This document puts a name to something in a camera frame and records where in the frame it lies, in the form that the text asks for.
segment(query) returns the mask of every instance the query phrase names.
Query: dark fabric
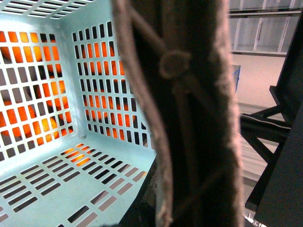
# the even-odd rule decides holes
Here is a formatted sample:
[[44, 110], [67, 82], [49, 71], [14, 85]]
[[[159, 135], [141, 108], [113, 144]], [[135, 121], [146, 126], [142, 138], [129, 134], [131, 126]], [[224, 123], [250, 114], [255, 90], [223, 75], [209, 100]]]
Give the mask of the dark fabric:
[[[176, 48], [192, 55], [188, 72], [194, 76], [191, 82], [210, 96], [215, 114], [208, 111], [205, 103], [199, 102], [194, 92], [190, 92], [190, 86], [184, 90], [184, 95], [179, 96], [186, 102], [186, 110], [180, 110], [176, 93], [182, 84], [178, 79], [166, 80], [161, 76], [159, 54], [155, 53], [140, 31], [134, 28], [132, 33], [131, 19], [127, 16], [130, 10], [128, 1], [120, 0], [114, 6], [118, 46], [129, 83], [156, 137], [158, 164], [162, 175], [159, 184], [164, 189], [164, 199], [162, 203], [157, 203], [160, 206], [157, 208], [160, 213], [158, 218], [163, 219], [159, 226], [168, 226], [171, 221], [170, 201], [166, 195], [170, 192], [168, 186], [173, 177], [171, 226], [240, 227], [243, 222], [241, 164], [235, 90], [229, 70], [227, 3], [223, 0], [169, 2], [169, 10], [174, 12], [171, 14], [169, 10], [165, 11], [167, 5], [163, 6], [167, 2], [134, 0], [133, 5], [150, 22], [157, 34], [164, 36], [166, 42], [169, 38], [165, 37], [171, 33], [178, 35], [179, 32], [182, 40], [172, 38], [171, 41]], [[170, 19], [176, 20], [175, 29], [163, 25], [163, 20]], [[191, 78], [183, 75], [183, 79], [186, 81]], [[181, 127], [181, 112], [188, 113], [186, 117], [191, 122], [188, 123], [188, 131]], [[186, 149], [188, 141], [184, 137], [192, 138], [192, 150]], [[167, 156], [164, 155], [166, 145], [166, 151], [169, 151]], [[188, 161], [189, 153], [195, 157], [193, 163], [197, 165], [196, 172], [191, 172], [193, 168]], [[170, 162], [172, 175], [169, 176], [165, 173], [171, 168]], [[197, 185], [196, 190], [190, 187], [192, 182]]]

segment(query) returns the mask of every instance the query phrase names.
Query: wall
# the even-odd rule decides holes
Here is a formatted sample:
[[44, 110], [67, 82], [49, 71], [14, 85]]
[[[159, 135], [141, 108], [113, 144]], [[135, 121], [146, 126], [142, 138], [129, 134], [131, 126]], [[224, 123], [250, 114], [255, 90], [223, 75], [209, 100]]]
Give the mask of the wall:
[[232, 55], [233, 64], [241, 66], [238, 84], [240, 103], [262, 107], [275, 106], [269, 86], [276, 85], [285, 58]]

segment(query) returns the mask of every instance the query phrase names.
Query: plastic basket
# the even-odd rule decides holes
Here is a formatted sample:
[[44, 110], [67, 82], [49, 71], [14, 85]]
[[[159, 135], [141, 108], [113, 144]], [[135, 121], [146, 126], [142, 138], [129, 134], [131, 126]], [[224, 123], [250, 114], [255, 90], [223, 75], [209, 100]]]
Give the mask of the plastic basket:
[[0, 226], [118, 223], [154, 159], [108, 0], [0, 0]]

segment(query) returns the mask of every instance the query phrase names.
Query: rectangular hole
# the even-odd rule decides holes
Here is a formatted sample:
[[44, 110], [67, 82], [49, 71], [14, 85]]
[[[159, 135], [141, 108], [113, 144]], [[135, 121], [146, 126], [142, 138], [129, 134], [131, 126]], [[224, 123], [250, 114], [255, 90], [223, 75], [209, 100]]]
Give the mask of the rectangular hole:
[[76, 227], [88, 226], [97, 216], [98, 215], [95, 212], [92, 212], [83, 221], [81, 221]]
[[107, 177], [105, 180], [102, 181], [103, 184], [107, 184], [111, 180], [113, 180], [116, 177], [116, 174], [111, 174], [109, 177]]
[[77, 172], [75, 172], [75, 173], [69, 175], [68, 177], [64, 178], [63, 180], [64, 180], [65, 182], [68, 182], [69, 180], [71, 180], [72, 178], [78, 176], [79, 174], [80, 174], [80, 172], [77, 171]]
[[132, 142], [131, 131], [127, 130], [126, 131], [126, 136], [127, 136], [127, 141], [131, 143]]
[[115, 160], [115, 158], [114, 157], [111, 157], [109, 160], [107, 160], [106, 162], [104, 162], [105, 164], [109, 164], [109, 163], [111, 163], [111, 162], [113, 162]]
[[128, 167], [130, 167], [129, 164], [125, 164], [124, 166], [122, 166], [120, 169], [118, 169], [119, 173], [122, 173], [123, 171], [125, 171]]
[[40, 116], [46, 115], [44, 105], [42, 102], [38, 103], [38, 110], [39, 110]]
[[[26, 92], [27, 92], [27, 91], [30, 91], [30, 89], [29, 89], [29, 87], [28, 87], [28, 89], [25, 89], [25, 88], [26, 88], [26, 87], [24, 87], [23, 90], [24, 90], [24, 93], [26, 94]], [[33, 85], [33, 89], [34, 89], [34, 91], [35, 91], [35, 98], [36, 98], [36, 99], [42, 98], [41, 96], [38, 95], [38, 92], [37, 92], [37, 91], [43, 91], [42, 89], [40, 89], [39, 85]]]
[[142, 177], [144, 177], [147, 173], [145, 171], [141, 171], [137, 176], [133, 178], [133, 181], [138, 182]]
[[30, 183], [31, 183], [31, 184], [35, 184], [35, 183], [37, 183], [37, 182], [43, 180], [44, 178], [46, 178], [46, 177], [48, 177], [48, 176], [49, 176], [49, 174], [43, 174], [42, 176], [36, 178], [35, 180], [32, 180]]
[[97, 92], [97, 81], [95, 79], [93, 79], [92, 81], [93, 81], [94, 91]]
[[70, 168], [64, 170], [63, 172], [61, 172], [61, 173], [58, 174], [58, 177], [62, 177], [63, 175], [69, 173], [73, 169], [74, 169], [73, 167], [70, 167]]
[[76, 59], [79, 59], [80, 58], [80, 55], [79, 55], [79, 50], [78, 50], [78, 46], [74, 46], [75, 47], [75, 54], [76, 54]]
[[33, 149], [33, 148], [35, 148], [35, 144], [34, 144], [33, 141], [27, 142], [27, 145], [28, 145], [28, 148], [29, 148], [30, 150]]
[[104, 130], [103, 130], [103, 127], [102, 127], [102, 126], [100, 126], [99, 128], [100, 128], [100, 133], [101, 133], [102, 135], [104, 135]]
[[24, 146], [24, 144], [18, 145], [17, 148], [18, 148], [19, 154], [25, 152], [25, 146]]
[[99, 151], [99, 152], [97, 152], [96, 154], [93, 154], [92, 156], [93, 156], [93, 157], [97, 157], [97, 156], [99, 156], [99, 155], [101, 155], [101, 154], [102, 154], [102, 152]]
[[46, 9], [46, 10], [50, 10], [50, 11], [56, 11], [56, 8], [47, 7], [47, 6], [39, 6], [38, 9]]
[[115, 196], [111, 196], [108, 200], [106, 200], [101, 206], [99, 206], [100, 211], [105, 211], [113, 202], [115, 202], [117, 198]]
[[[88, 110], [85, 110], [85, 113], [86, 113], [86, 120], [89, 121], [89, 111]], [[91, 131], [91, 125], [88, 124], [88, 129]]]
[[140, 142], [139, 142], [139, 133], [138, 132], [134, 132], [134, 143], [139, 145]]
[[30, 167], [29, 169], [24, 170], [23, 172], [21, 172], [21, 174], [22, 174], [22, 175], [27, 174], [28, 172], [30, 172], [30, 171], [32, 171], [32, 170], [34, 170], [34, 169], [37, 169], [38, 167], [39, 167], [38, 165], [35, 165], [35, 166], [33, 166], [33, 167]]
[[21, 6], [27, 6], [27, 7], [33, 6], [32, 4], [22, 3], [22, 2], [17, 2], [17, 1], [11, 1], [10, 3], [16, 4], [16, 5], [21, 5]]
[[19, 10], [21, 10], [21, 11], [27, 11], [27, 10], [28, 10], [27, 8], [16, 7], [16, 6], [6, 6], [5, 8], [6, 8], [6, 9], [9, 8], [9, 9], [12, 9], [12, 10], [19, 9]]
[[132, 184], [131, 183], [127, 183], [126, 185], [124, 185], [121, 189], [119, 189], [117, 191], [117, 193], [119, 195], [123, 195], [128, 189], [130, 189], [132, 187]]
[[125, 176], [126, 177], [130, 177], [131, 175], [133, 175], [135, 172], [137, 172], [138, 168], [134, 167], [132, 168], [130, 171], [128, 171]]
[[99, 25], [100, 28], [100, 37], [104, 38], [105, 34], [104, 34], [104, 24]]
[[4, 155], [2, 152], [0, 152], [0, 161], [3, 161], [4, 160]]
[[5, 79], [4, 79], [4, 74], [2, 69], [0, 69], [0, 86], [6, 85]]
[[122, 86], [122, 93], [126, 94], [127, 90], [126, 90], [126, 81], [125, 81], [125, 79], [121, 80], [121, 86]]
[[53, 179], [53, 178], [48, 179], [47, 181], [45, 181], [45, 182], [41, 183], [40, 185], [36, 186], [35, 188], [36, 188], [37, 190], [39, 190], [39, 189], [41, 189], [41, 188], [47, 186], [48, 184], [50, 184], [50, 183], [53, 182], [54, 180], [55, 180], [55, 179]]
[[15, 70], [13, 68], [8, 68], [6, 69], [6, 72], [8, 73], [10, 84], [17, 84], [18, 81], [15, 74]]
[[55, 172], [58, 172], [60, 169], [63, 169], [63, 168], [66, 167], [66, 166], [68, 166], [68, 164], [67, 164], [67, 163], [64, 163], [63, 165], [61, 165], [61, 166], [59, 166], [59, 167], [53, 169], [53, 172], [54, 172], [54, 173], [55, 173]]
[[88, 148], [90, 148], [89, 146], [85, 146], [83, 148], [81, 148], [81, 150], [87, 150]]
[[79, 7], [77, 7], [77, 6], [68, 6], [67, 8], [69, 8], [69, 9], [79, 9]]
[[91, 87], [90, 87], [90, 80], [86, 80], [86, 85], [87, 85], [87, 91], [91, 92]]
[[93, 170], [89, 171], [89, 175], [94, 174], [95, 172], [97, 172], [98, 170], [102, 169], [102, 166], [97, 166], [96, 168], [94, 168]]
[[47, 168], [52, 168], [52, 167], [58, 165], [58, 164], [61, 163], [61, 162], [63, 162], [63, 161], [60, 159], [60, 160], [58, 160], [58, 161], [56, 161], [56, 162], [51, 163], [50, 165], [48, 165]]
[[26, 187], [23, 185], [23, 186], [21, 186], [21, 187], [15, 189], [15, 190], [13, 190], [13, 191], [11, 191], [10, 193], [4, 195], [3, 198], [4, 198], [4, 199], [7, 199], [7, 198], [13, 196], [14, 194], [17, 194], [18, 192], [24, 190], [24, 189], [26, 189]]
[[108, 37], [113, 36], [112, 22], [110, 22], [110, 21], [107, 23], [107, 34], [108, 34]]
[[6, 150], [8, 157], [14, 157], [16, 155], [14, 148], [9, 148]]
[[9, 51], [9, 48], [8, 47], [1, 47], [0, 51], [2, 53], [2, 56], [5, 56], [5, 53], [6, 53], [6, 57], [3, 58], [4, 63], [5, 64], [11, 64], [12, 63], [12, 61], [11, 61], [11, 54], [12, 53]]
[[9, 145], [9, 144], [12, 144], [11, 142], [11, 139], [9, 136], [5, 136], [4, 134], [1, 133], [1, 137], [2, 137], [2, 140], [3, 140], [3, 144], [6, 146], [6, 145]]
[[74, 42], [77, 41], [76, 33], [73, 33], [73, 34], [72, 34], [72, 39], [73, 39]]
[[45, 1], [44, 3], [45, 3], [45, 4], [50, 4], [50, 5], [53, 5], [53, 6], [56, 6], [56, 7], [61, 7], [61, 6], [62, 6], [62, 4], [53, 3], [53, 2], [49, 2], [49, 1]]
[[88, 154], [91, 154], [91, 153], [93, 153], [93, 152], [95, 152], [95, 151], [96, 151], [96, 149], [91, 149], [91, 150], [87, 151], [87, 153], [88, 153]]
[[81, 63], [78, 62], [77, 65], [78, 65], [78, 73], [79, 73], [79, 76], [82, 76], [83, 74], [82, 74]]
[[78, 210], [76, 213], [71, 215], [67, 220], [70, 223], [73, 223], [75, 220], [77, 220], [81, 215], [83, 215], [88, 210], [89, 210], [89, 208], [87, 206], [84, 206], [80, 210]]
[[115, 56], [115, 49], [114, 49], [114, 42], [113, 41], [109, 42], [109, 49], [110, 49], [110, 56], [114, 57]]
[[75, 1], [73, 4], [80, 5], [80, 6], [85, 6], [86, 5], [86, 3], [78, 2], [78, 1]]
[[85, 51], [85, 47], [83, 44], [81, 45], [80, 49], [81, 49], [82, 58], [86, 58], [86, 51]]
[[105, 174], [107, 174], [107, 173], [109, 173], [109, 170], [108, 170], [108, 169], [106, 169], [106, 170], [102, 171], [101, 173], [99, 173], [98, 175], [96, 175], [95, 178], [96, 178], [97, 180], [99, 180], [101, 177], [103, 177], [103, 176], [104, 176]]
[[104, 92], [104, 85], [103, 85], [103, 80], [102, 79], [99, 80], [99, 85], [100, 85], [100, 91]]
[[87, 157], [86, 159], [84, 159], [84, 160], [78, 162], [78, 163], [76, 164], [76, 166], [81, 166], [81, 165], [87, 163], [88, 161], [90, 161], [90, 158], [89, 158], [89, 157]]
[[8, 185], [8, 186], [6, 186], [6, 187], [1, 188], [1, 189], [0, 189], [0, 193], [5, 192], [6, 190], [8, 190], [8, 189], [10, 189], [10, 188], [12, 188], [12, 187], [15, 187], [16, 185], [18, 185], [18, 184], [20, 184], [20, 183], [21, 183], [21, 181], [16, 181], [16, 182], [14, 182], [14, 183], [11, 183], [10, 185]]
[[80, 80], [80, 84], [81, 84], [81, 90], [85, 91], [85, 87], [84, 87], [84, 81], [81, 79]]
[[65, 158], [69, 159], [69, 158], [71, 158], [71, 157], [73, 157], [73, 156], [75, 156], [75, 155], [77, 155], [77, 154], [79, 154], [79, 153], [80, 153], [79, 151], [75, 151], [75, 152], [73, 152], [72, 154], [66, 156]]
[[33, 197], [33, 198], [29, 199], [28, 201], [22, 203], [21, 205], [17, 206], [13, 210], [15, 212], [18, 212], [18, 211], [22, 210], [23, 208], [27, 207], [28, 205], [30, 205], [31, 203], [35, 202], [36, 200], [37, 200], [37, 197]]
[[83, 40], [83, 33], [82, 31], [79, 31], [79, 39], [82, 41]]
[[103, 155], [102, 157], [98, 158], [99, 161], [102, 161], [103, 159], [107, 158], [108, 155]]
[[40, 38], [43, 43], [47, 43], [46, 34], [40, 34]]
[[49, 187], [48, 189], [46, 189], [45, 191], [41, 192], [41, 195], [46, 195], [48, 193], [50, 193], [51, 191], [55, 190], [57, 187], [59, 187], [61, 184], [56, 183], [53, 186]]
[[32, 81], [37, 81], [37, 74], [34, 66], [29, 66], [28, 67], [29, 75]]
[[146, 133], [142, 133], [142, 140], [143, 140], [143, 145], [145, 147], [148, 147], [148, 141], [147, 141], [147, 134]]
[[120, 165], [121, 163], [123, 163], [122, 161], [117, 161], [116, 163], [114, 163], [111, 167], [114, 169], [116, 168], [118, 165]]
[[85, 35], [86, 35], [86, 39], [89, 40], [90, 39], [90, 35], [89, 35], [89, 29], [85, 29]]
[[21, 80], [22, 83], [28, 82], [28, 80], [27, 80], [27, 73], [26, 73], [24, 67], [19, 67], [18, 68], [18, 73], [19, 73], [19, 77], [20, 77], [20, 80]]
[[1, 93], [1, 97], [2, 97], [3, 102], [5, 102], [5, 101], [10, 101], [11, 102], [8, 90], [2, 90], [2, 91], [0, 91], [0, 93]]
[[20, 196], [14, 198], [13, 200], [9, 201], [8, 204], [9, 204], [9, 205], [13, 205], [13, 204], [15, 204], [16, 202], [18, 202], [18, 201], [24, 199], [25, 197], [29, 196], [30, 194], [31, 194], [31, 192], [30, 192], [30, 191], [27, 191], [27, 192], [23, 193], [22, 195], [20, 195]]
[[42, 164], [49, 163], [49, 162], [55, 160], [56, 158], [58, 158], [58, 156], [51, 157], [51, 158], [49, 158], [48, 160], [43, 161]]
[[120, 98], [116, 97], [115, 99], [116, 99], [116, 108], [117, 108], [117, 110], [121, 110]]
[[123, 178], [119, 178], [118, 180], [116, 180], [115, 182], [113, 182], [111, 185], [110, 185], [110, 189], [115, 189], [117, 186], [119, 186], [122, 182], [124, 181]]
[[97, 28], [96, 28], [96, 26], [93, 26], [92, 30], [93, 30], [93, 38], [96, 39], [97, 38]]
[[114, 91], [115, 93], [119, 93], [118, 80], [114, 79]]
[[103, 199], [106, 195], [108, 195], [108, 192], [103, 191], [99, 195], [97, 195], [94, 199], [92, 199], [90, 202], [95, 205], [97, 202], [99, 202], [101, 199]]
[[107, 87], [107, 92], [111, 93], [112, 90], [111, 90], [110, 80], [109, 79], [106, 80], [106, 87]]
[[84, 154], [81, 154], [81, 155], [79, 155], [79, 156], [73, 158], [73, 159], [71, 160], [71, 162], [76, 162], [76, 161], [80, 160], [81, 158], [83, 158], [84, 156], [85, 156]]
[[137, 129], [138, 128], [138, 120], [137, 120], [137, 116], [133, 115], [133, 124], [134, 124], [134, 128]]
[[36, 175], [42, 173], [43, 171], [44, 171], [43, 169], [39, 169], [38, 171], [36, 171], [36, 172], [34, 172], [34, 173], [32, 173], [32, 174], [26, 176], [25, 179], [28, 180], [28, 179], [30, 179], [30, 178], [32, 178], [32, 177], [34, 177], [34, 176], [36, 176]]
[[46, 73], [45, 73], [43, 65], [38, 66], [38, 71], [39, 71], [39, 74], [40, 74], [40, 79], [46, 79]]
[[137, 106], [136, 106], [136, 99], [131, 98], [131, 104], [132, 104], [132, 111], [136, 112], [137, 111]]
[[91, 162], [88, 165], [84, 166], [82, 169], [87, 170], [87, 169], [91, 168], [92, 166], [94, 166], [95, 164], [96, 164], [96, 162]]

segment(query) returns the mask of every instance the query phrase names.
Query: basket floor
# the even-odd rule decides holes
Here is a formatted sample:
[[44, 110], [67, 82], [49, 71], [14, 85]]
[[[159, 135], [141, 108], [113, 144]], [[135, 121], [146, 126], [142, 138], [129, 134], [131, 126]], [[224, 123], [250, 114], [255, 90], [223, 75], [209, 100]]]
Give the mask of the basket floor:
[[113, 138], [71, 137], [0, 180], [0, 226], [67, 227], [118, 223], [155, 154]]

